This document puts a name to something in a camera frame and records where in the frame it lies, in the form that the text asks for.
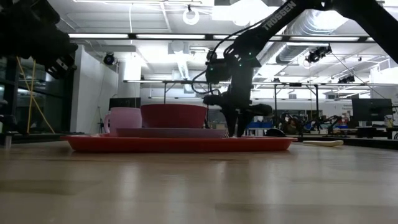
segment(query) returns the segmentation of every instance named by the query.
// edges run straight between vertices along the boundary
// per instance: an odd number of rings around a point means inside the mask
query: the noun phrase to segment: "black robot arm in background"
[[[230,136],[234,134],[236,120],[237,136],[241,137],[254,116],[268,116],[272,113],[269,105],[251,105],[252,71],[261,66],[256,56],[272,36],[306,9],[335,10],[356,21],[398,62],[398,44],[395,44],[394,35],[398,30],[398,22],[376,0],[288,0],[273,14],[260,21],[257,27],[239,35],[224,51],[224,58],[213,58],[207,64],[208,83],[231,79],[226,92],[205,96],[203,100],[205,104],[221,106]]]
[[[77,44],[56,24],[59,14],[47,0],[0,0],[0,57],[32,57],[54,78],[72,72]]]

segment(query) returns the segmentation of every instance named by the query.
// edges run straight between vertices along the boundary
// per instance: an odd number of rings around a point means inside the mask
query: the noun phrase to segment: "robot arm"
[[[205,96],[203,101],[222,107],[230,136],[237,119],[240,137],[253,116],[272,113],[269,105],[250,105],[252,71],[261,66],[256,56],[272,36],[306,9],[335,10],[356,21],[398,62],[398,45],[394,44],[395,35],[391,34],[391,30],[398,29],[398,22],[376,0],[288,0],[269,17],[239,35],[224,51],[224,58],[212,58],[208,62],[206,79],[209,83],[231,79],[227,92]]]

